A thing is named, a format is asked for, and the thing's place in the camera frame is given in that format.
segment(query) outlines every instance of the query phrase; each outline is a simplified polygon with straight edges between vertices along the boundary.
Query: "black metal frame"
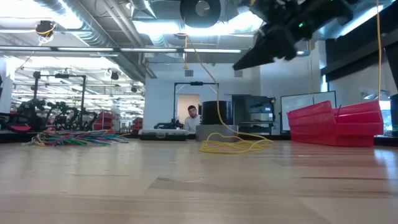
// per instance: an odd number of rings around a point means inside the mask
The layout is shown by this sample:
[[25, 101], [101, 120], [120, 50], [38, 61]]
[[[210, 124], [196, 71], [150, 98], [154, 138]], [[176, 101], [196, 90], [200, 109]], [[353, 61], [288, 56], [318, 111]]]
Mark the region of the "black metal frame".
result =
[[[41, 77], [55, 77], [55, 78], [69, 78], [71, 75], [68, 74], [56, 74], [56, 75], [41, 75], [40, 72], [34, 72], [33, 77], [35, 78], [35, 85], [34, 85], [34, 93], [33, 93], [33, 100], [37, 99], [37, 90], [39, 89], [39, 79]], [[81, 91], [81, 106], [80, 111], [84, 110], [85, 105], [85, 92], [86, 92], [86, 82], [87, 76], [86, 75], [73, 75], [73, 77], [80, 77], [83, 79], [83, 87]], [[79, 123], [83, 124], [83, 113], [79, 115]], [[80, 125], [80, 131], [83, 131], [83, 126]]]
[[174, 83], [174, 102], [173, 102], [173, 120], [175, 120], [175, 87], [177, 85], [191, 85], [191, 86], [203, 86], [203, 85], [217, 85], [217, 89], [220, 89], [219, 83], [204, 83], [204, 82], [175, 82]]
[[[336, 98], [336, 91], [335, 90], [333, 90], [333, 91], [326, 91], [326, 92], [316, 92], [316, 93], [303, 93], [303, 94], [295, 94], [295, 95], [286, 95], [286, 96], [301, 96], [301, 95], [311, 95], [311, 94], [317, 94], [317, 93], [329, 93], [329, 92], [335, 92], [335, 108], [337, 107], [337, 98]], [[283, 128], [283, 125], [282, 125], [282, 113], [283, 113], [283, 111], [282, 111], [282, 97], [286, 97], [286, 96], [280, 96], [280, 113], [279, 113], [279, 120], [280, 120], [280, 129], [279, 129], [279, 132], [280, 132], [280, 135], [290, 135], [290, 131], [285, 131], [285, 133], [282, 133], [282, 128]]]

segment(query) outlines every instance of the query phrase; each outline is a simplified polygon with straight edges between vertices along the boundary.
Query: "black trash can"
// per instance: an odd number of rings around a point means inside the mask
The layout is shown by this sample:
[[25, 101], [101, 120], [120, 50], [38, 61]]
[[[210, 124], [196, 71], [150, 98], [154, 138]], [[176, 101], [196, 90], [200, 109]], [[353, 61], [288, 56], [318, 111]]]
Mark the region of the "black trash can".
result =
[[398, 137], [398, 94], [390, 96], [392, 136]]
[[[221, 118], [227, 125], [233, 125], [233, 112], [232, 102], [230, 101], [219, 101]], [[217, 115], [217, 101], [203, 102], [201, 112], [201, 123], [208, 124], [221, 124], [220, 119]]]

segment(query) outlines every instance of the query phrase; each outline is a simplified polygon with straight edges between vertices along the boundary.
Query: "yellow cable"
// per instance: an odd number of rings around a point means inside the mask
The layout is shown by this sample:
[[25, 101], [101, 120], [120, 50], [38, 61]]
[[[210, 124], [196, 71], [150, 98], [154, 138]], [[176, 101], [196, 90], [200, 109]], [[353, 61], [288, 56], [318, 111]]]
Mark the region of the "yellow cable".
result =
[[[195, 51], [195, 55], [197, 57], [198, 62], [202, 66], [202, 68], [206, 71], [207, 74], [211, 77], [211, 79], [217, 83], [216, 79], [214, 76], [207, 70], [207, 68], [204, 66], [204, 64], [200, 60], [200, 56], [193, 45], [193, 42], [191, 38], [187, 35], [188, 40], [190, 41], [193, 50]], [[252, 136], [256, 138], [260, 138], [261, 140], [259, 141], [247, 141], [243, 140], [237, 136], [224, 136], [221, 133], [211, 133], [208, 137], [207, 140], [203, 141], [203, 144], [201, 145], [201, 148], [199, 149], [200, 152], [207, 152], [207, 153], [217, 153], [217, 154], [242, 154], [242, 153], [248, 153], [248, 152], [253, 152], [253, 151], [261, 151], [264, 150], [266, 147], [272, 147], [274, 145], [274, 142], [271, 140], [268, 140], [267, 138], [257, 135], [257, 134], [250, 134], [250, 133], [242, 133], [239, 131], [235, 131], [231, 129], [227, 124], [224, 123], [221, 113], [220, 113], [220, 100], [219, 100], [219, 93], [220, 93], [220, 88], [218, 85], [217, 87], [217, 115], [218, 119], [220, 120], [221, 124], [223, 124], [226, 128], [228, 128], [230, 131], [232, 131], [235, 134], [243, 134], [247, 136]], [[214, 135], [219, 135], [222, 138], [235, 138], [240, 140], [240, 142], [219, 142], [219, 141], [212, 141], [210, 138]], [[222, 147], [229, 147], [233, 149], [237, 149], [237, 151], [222, 151], [222, 150], [214, 150], [214, 149], [219, 149]]]
[[376, 18], [377, 18], [377, 44], [379, 46], [379, 101], [381, 94], [381, 37], [380, 37], [380, 15], [379, 15], [379, 0], [376, 0]]
[[49, 29], [49, 30], [47, 30], [47, 31], [45, 31], [45, 32], [37, 32], [36, 31], [36, 34], [49, 34], [51, 31], [53, 31], [54, 29], [55, 29], [55, 26], [56, 26], [57, 24], [54, 24], [54, 26], [52, 26], [52, 28], [51, 29]]

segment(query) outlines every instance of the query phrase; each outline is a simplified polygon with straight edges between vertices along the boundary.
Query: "whiteboard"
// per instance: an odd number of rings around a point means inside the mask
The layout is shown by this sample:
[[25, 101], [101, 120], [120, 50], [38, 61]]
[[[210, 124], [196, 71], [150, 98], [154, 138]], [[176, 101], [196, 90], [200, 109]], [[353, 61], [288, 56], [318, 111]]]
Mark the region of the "whiteboard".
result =
[[287, 112], [297, 110], [315, 103], [330, 101], [331, 107], [336, 108], [336, 92], [311, 93], [303, 95], [282, 96], [280, 105], [282, 110], [282, 131], [290, 131]]

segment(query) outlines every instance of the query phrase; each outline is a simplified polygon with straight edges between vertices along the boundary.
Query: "white wall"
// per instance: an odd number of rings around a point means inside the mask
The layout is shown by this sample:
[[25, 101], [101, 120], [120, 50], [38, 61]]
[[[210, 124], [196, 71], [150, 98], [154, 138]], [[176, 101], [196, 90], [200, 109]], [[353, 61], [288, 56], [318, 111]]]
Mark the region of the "white wall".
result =
[[[186, 80], [147, 79], [144, 109], [144, 129], [153, 129], [159, 122], [173, 118], [174, 83]], [[216, 100], [216, 93], [208, 86], [185, 85], [179, 94], [200, 95], [201, 103]], [[252, 83], [240, 78], [220, 82], [220, 100], [231, 101], [233, 94], [252, 94]]]
[[[366, 95], [378, 94], [379, 65], [374, 64], [364, 70], [330, 81], [329, 88], [336, 91], [338, 106], [365, 102], [366, 100], [363, 99], [364, 96], [362, 93]], [[388, 62], [382, 64], [381, 89], [389, 91], [390, 96], [397, 93], [397, 87], [395, 86]]]
[[261, 65], [261, 95], [273, 96], [275, 102], [275, 129], [272, 134], [280, 134], [280, 97], [307, 94], [320, 91], [321, 75], [319, 69], [320, 44], [308, 57], [296, 57], [291, 61], [278, 60], [275, 63]]
[[[242, 78], [234, 78], [231, 64], [206, 64], [220, 82], [220, 100], [231, 100], [232, 94], [274, 96], [277, 129], [279, 134], [280, 97], [310, 92], [319, 92], [321, 76], [319, 69], [320, 44], [315, 43], [311, 56], [297, 57], [289, 62], [278, 60], [275, 63], [243, 70]], [[158, 79], [146, 80], [144, 128], [153, 128], [159, 122], [168, 122], [173, 117], [174, 82], [212, 82], [200, 64], [189, 64], [194, 77], [184, 77], [183, 64], [151, 64]], [[199, 94], [201, 102], [216, 100], [216, 94], [207, 86], [185, 86], [179, 94]]]

